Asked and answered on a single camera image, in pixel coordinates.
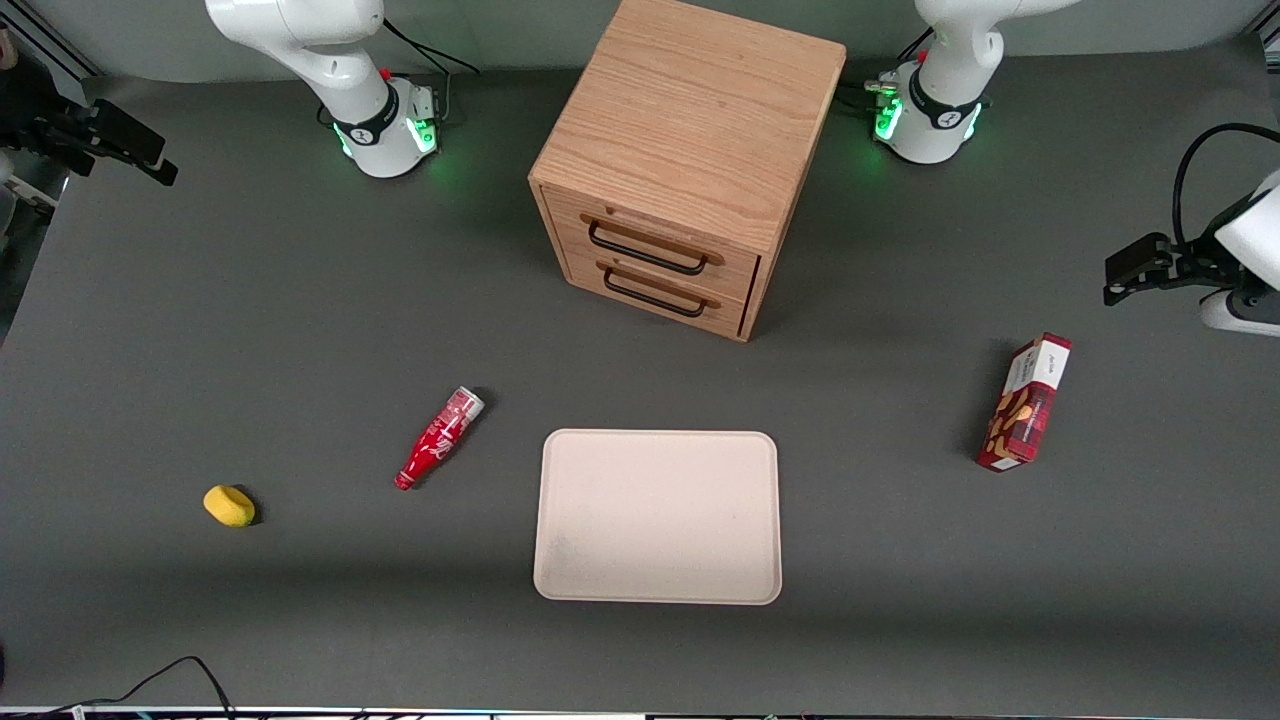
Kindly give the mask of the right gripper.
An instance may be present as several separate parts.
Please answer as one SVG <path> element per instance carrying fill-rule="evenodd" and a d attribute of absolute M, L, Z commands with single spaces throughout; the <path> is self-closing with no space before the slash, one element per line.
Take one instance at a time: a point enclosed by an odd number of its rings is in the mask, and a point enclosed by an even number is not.
<path fill-rule="evenodd" d="M 1 72 L 1 146 L 26 150 L 77 176 L 90 176 L 95 159 L 81 147 L 76 113 L 82 106 L 63 97 L 47 68 L 18 61 Z M 141 169 L 163 186 L 177 179 L 166 159 L 165 138 L 115 104 L 96 99 L 88 109 L 90 147 L 100 156 Z"/>

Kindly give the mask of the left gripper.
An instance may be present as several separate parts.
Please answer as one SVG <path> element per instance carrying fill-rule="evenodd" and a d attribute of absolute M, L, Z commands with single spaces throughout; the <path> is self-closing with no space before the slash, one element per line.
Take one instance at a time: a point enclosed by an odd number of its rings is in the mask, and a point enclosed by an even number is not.
<path fill-rule="evenodd" d="M 1193 245 L 1176 260 L 1172 241 L 1148 233 L 1106 259 L 1103 304 L 1114 307 L 1133 293 L 1161 290 L 1178 268 L 1184 284 L 1213 291 L 1199 301 L 1199 318 L 1219 331 L 1279 336 L 1277 286 L 1262 279 L 1219 245 Z"/>

